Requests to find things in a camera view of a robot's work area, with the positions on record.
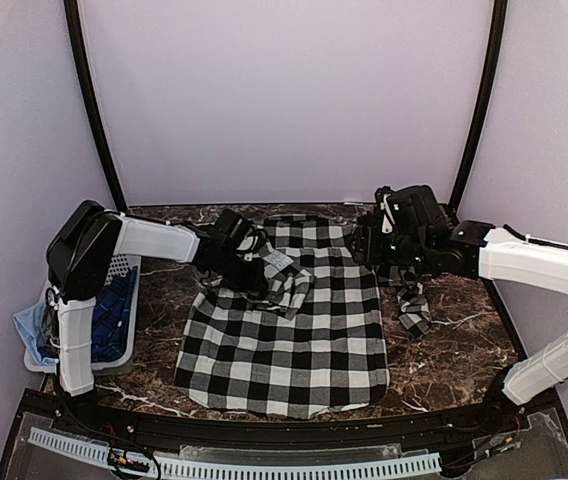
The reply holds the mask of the black white plaid shirt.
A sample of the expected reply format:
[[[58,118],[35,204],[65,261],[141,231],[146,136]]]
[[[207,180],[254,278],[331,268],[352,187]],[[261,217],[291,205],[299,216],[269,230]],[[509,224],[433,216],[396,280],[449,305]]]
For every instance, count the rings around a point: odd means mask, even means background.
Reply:
[[[199,292],[175,386],[208,409],[295,419],[382,399],[390,372],[380,290],[395,288],[401,325],[423,335],[431,315],[415,272],[357,264],[348,224],[289,215],[261,228],[267,290],[213,281]]]

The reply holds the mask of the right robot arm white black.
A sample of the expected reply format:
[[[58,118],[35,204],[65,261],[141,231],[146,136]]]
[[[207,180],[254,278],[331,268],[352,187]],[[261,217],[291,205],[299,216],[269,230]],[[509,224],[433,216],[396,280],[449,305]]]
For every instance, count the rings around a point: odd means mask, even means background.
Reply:
[[[568,244],[480,221],[456,221],[428,185],[375,193],[348,248],[367,267],[414,269],[430,276],[502,280],[568,296]],[[474,413],[485,434],[498,432],[520,407],[568,380],[568,331],[530,358],[497,374]]]

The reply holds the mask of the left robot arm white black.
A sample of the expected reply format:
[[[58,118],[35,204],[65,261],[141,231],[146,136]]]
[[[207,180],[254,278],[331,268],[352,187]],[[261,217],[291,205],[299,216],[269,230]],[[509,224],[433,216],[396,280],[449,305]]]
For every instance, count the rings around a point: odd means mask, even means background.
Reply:
[[[73,212],[46,251],[59,343],[56,374],[71,396],[94,387],[90,332],[97,297],[114,258],[148,257],[191,264],[221,276],[240,292],[268,288],[263,245],[256,227],[225,209],[212,224],[172,224],[107,210],[86,200]]]

